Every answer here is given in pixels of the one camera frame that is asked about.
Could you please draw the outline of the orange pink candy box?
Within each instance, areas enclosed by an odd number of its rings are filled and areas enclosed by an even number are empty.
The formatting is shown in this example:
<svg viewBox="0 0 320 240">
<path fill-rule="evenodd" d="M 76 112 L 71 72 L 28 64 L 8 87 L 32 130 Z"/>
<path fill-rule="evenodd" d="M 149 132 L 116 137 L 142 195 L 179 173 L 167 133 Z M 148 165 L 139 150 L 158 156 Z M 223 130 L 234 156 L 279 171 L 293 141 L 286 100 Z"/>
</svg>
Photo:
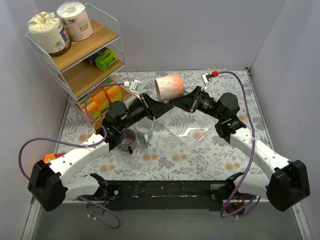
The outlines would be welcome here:
<svg viewBox="0 0 320 240">
<path fill-rule="evenodd" d="M 55 160 L 55 159 L 57 159 L 57 158 L 60 158 L 60 157 L 62 157 L 62 156 L 64 156 L 66 153 L 65 152 L 63 152 L 63 153 L 50 153 L 50 154 L 46 154 L 45 156 L 44 156 L 44 162 L 45 163 L 49 163 L 50 161 L 52 161 L 52 160 Z"/>
</svg>

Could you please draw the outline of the peach pink mug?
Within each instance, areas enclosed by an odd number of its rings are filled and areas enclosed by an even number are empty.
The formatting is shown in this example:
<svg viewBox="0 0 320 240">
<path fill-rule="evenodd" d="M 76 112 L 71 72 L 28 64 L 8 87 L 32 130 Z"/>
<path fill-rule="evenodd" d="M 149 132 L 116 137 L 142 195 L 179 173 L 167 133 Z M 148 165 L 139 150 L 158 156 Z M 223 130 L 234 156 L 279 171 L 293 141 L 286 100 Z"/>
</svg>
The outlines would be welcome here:
<svg viewBox="0 0 320 240">
<path fill-rule="evenodd" d="M 178 74 L 159 77 L 154 82 L 157 98 L 160 102 L 173 100 L 184 95 L 184 83 Z"/>
</svg>

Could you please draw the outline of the cream toilet paper roll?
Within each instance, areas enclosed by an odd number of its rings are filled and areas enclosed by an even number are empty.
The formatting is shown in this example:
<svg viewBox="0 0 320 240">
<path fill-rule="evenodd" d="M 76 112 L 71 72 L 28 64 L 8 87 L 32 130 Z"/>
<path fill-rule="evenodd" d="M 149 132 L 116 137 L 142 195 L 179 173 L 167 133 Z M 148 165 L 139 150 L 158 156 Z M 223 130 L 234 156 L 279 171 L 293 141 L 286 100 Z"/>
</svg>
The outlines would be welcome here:
<svg viewBox="0 0 320 240">
<path fill-rule="evenodd" d="M 72 46 L 61 20 L 54 12 L 42 11 L 28 22 L 30 38 L 51 57 L 66 53 Z"/>
</svg>

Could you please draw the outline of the blue white mug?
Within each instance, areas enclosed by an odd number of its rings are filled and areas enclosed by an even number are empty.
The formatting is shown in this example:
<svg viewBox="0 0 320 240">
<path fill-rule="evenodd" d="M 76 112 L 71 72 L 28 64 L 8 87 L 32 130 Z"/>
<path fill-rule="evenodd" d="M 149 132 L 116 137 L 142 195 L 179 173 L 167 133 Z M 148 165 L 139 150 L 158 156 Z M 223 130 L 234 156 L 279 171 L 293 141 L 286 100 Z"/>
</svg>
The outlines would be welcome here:
<svg viewBox="0 0 320 240">
<path fill-rule="evenodd" d="M 153 127 L 154 125 L 152 120 L 143 118 L 135 123 L 136 135 L 148 144 L 153 136 Z"/>
</svg>

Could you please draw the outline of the floral table mat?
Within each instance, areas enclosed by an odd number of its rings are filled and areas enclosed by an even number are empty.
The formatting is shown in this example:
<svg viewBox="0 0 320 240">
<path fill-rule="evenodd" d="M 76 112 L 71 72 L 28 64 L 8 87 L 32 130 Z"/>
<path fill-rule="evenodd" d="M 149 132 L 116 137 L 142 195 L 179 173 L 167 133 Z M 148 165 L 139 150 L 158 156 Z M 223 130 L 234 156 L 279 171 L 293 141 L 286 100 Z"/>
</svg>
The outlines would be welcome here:
<svg viewBox="0 0 320 240">
<path fill-rule="evenodd" d="M 196 86 L 203 86 L 201 75 L 209 71 L 211 70 L 138 71 L 130 72 L 129 77 L 130 80 L 141 81 L 140 93 L 148 93 L 157 99 L 154 92 L 156 78 L 178 74 L 183 79 L 186 92 L 191 92 Z M 260 113 L 249 71 L 231 71 L 238 75 L 243 84 L 255 137 L 270 147 L 271 140 Z M 213 85 L 207 91 L 209 95 L 217 101 L 223 93 L 235 94 L 240 106 L 238 117 L 250 128 L 242 89 L 236 78 L 231 74 L 221 74 L 213 80 Z M 60 134 L 62 141 L 81 144 L 93 134 L 93 127 L 72 104 L 65 111 L 65 115 Z M 172 118 L 170 113 L 167 113 L 153 121 L 153 137 L 150 143 L 145 143 L 138 137 L 137 148 L 133 154 L 117 147 L 90 161 L 73 177 L 80 178 L 97 173 L 106 180 L 225 180 L 234 173 L 245 171 L 249 157 L 217 135 L 214 128 L 217 120 L 204 116 L 200 111 L 191 116 L 214 122 L 213 129 L 194 146 L 187 147 L 163 124 L 165 118 Z"/>
</svg>

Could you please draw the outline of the mauve pink mug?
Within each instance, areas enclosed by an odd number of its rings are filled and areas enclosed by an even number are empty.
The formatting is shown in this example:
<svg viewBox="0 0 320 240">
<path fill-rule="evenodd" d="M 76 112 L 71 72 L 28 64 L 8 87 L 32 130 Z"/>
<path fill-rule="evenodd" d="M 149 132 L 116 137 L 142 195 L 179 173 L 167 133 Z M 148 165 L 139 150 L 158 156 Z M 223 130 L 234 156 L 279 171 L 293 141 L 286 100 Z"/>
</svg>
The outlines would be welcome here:
<svg viewBox="0 0 320 240">
<path fill-rule="evenodd" d="M 119 146 L 123 151 L 133 154 L 138 145 L 136 134 L 131 129 L 124 129 L 123 133 L 125 134 L 125 138 L 121 141 Z"/>
</svg>

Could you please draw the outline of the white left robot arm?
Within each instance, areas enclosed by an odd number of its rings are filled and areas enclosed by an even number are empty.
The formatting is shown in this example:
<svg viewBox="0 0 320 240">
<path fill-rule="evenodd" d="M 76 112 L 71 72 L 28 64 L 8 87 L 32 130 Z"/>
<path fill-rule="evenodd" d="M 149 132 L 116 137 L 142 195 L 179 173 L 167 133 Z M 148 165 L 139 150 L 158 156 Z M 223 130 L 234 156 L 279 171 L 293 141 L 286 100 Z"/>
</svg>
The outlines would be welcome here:
<svg viewBox="0 0 320 240">
<path fill-rule="evenodd" d="M 46 211 L 56 209 L 65 199 L 80 196 L 102 200 L 107 193 L 107 181 L 97 173 L 79 179 L 72 176 L 95 158 L 117 147 L 126 137 L 124 129 L 138 121 L 158 119 L 169 112 L 173 105 L 152 99 L 143 93 L 130 107 L 122 101 L 110 104 L 100 127 L 80 148 L 48 163 L 38 161 L 32 169 L 28 190 Z"/>
</svg>

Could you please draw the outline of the colourful sponge packs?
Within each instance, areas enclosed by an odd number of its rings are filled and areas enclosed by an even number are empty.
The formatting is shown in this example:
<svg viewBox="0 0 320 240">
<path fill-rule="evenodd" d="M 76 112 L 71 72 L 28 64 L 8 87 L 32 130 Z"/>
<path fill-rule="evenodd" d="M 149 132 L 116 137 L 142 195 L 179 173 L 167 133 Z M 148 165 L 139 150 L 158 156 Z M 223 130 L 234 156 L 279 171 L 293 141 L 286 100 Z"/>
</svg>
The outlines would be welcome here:
<svg viewBox="0 0 320 240">
<path fill-rule="evenodd" d="M 119 85 L 104 86 L 91 93 L 88 99 L 87 95 L 83 96 L 79 100 L 79 106 L 83 113 L 89 117 L 85 110 L 86 103 L 88 113 L 97 120 L 109 110 L 111 103 L 122 100 L 123 96 Z"/>
</svg>

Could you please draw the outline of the white toilet paper pack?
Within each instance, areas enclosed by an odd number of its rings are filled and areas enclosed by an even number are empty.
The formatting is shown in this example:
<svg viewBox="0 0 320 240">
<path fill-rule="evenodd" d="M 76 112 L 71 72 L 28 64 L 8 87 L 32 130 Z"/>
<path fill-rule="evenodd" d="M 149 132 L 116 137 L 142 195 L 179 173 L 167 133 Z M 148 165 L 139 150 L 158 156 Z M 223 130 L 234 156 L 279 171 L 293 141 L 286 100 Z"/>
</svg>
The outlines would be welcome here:
<svg viewBox="0 0 320 240">
<path fill-rule="evenodd" d="M 56 13 L 72 41 L 83 41 L 93 34 L 86 7 L 79 1 L 66 1 Z"/>
</svg>

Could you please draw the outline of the clear acrylic tray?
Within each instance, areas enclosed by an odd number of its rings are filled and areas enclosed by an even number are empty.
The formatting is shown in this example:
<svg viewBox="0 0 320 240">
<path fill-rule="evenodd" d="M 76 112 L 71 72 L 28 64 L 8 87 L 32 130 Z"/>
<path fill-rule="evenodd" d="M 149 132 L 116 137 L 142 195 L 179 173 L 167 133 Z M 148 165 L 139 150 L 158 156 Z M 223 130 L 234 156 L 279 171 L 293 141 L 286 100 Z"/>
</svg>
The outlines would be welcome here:
<svg viewBox="0 0 320 240">
<path fill-rule="evenodd" d="M 175 115 L 169 120 L 165 120 L 164 125 L 183 144 L 191 148 L 213 129 L 214 122 L 191 115 Z"/>
</svg>

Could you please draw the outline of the green tissue box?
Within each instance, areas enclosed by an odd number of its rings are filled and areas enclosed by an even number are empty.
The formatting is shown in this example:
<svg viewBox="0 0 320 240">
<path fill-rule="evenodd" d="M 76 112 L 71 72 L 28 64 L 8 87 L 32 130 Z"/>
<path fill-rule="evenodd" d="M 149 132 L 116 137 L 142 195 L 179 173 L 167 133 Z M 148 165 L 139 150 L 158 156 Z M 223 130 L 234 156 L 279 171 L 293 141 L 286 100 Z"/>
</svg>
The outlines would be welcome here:
<svg viewBox="0 0 320 240">
<path fill-rule="evenodd" d="M 84 59 L 84 61 L 99 70 L 106 72 L 118 60 L 117 54 L 113 49 L 103 47 L 92 55 Z"/>
</svg>

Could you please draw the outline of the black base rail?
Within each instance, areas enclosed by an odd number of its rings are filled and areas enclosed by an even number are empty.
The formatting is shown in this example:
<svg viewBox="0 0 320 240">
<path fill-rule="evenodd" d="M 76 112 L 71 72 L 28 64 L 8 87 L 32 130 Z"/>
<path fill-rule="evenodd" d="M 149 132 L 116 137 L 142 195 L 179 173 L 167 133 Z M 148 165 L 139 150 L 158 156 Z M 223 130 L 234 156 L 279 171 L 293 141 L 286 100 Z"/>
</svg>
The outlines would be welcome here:
<svg viewBox="0 0 320 240">
<path fill-rule="evenodd" d="M 220 211 L 232 191 L 226 180 L 112 180 L 83 197 L 104 201 L 111 211 Z"/>
</svg>

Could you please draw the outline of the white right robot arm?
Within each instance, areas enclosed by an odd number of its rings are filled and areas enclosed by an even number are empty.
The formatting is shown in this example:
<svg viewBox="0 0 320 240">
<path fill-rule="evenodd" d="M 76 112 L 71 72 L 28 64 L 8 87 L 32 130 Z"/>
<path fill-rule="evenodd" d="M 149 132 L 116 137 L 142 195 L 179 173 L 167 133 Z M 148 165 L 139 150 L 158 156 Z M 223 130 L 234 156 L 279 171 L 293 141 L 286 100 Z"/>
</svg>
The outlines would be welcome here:
<svg viewBox="0 0 320 240">
<path fill-rule="evenodd" d="M 191 93 L 169 101 L 173 106 L 193 113 L 196 110 L 218 120 L 214 126 L 219 137 L 243 152 L 260 167 L 268 180 L 258 180 L 238 172 L 228 177 L 226 184 L 214 190 L 221 196 L 237 199 L 243 194 L 267 199 L 273 207 L 284 212 L 311 194 L 306 165 L 279 155 L 253 136 L 253 130 L 239 120 L 238 98 L 224 93 L 214 101 L 197 86 Z"/>
</svg>

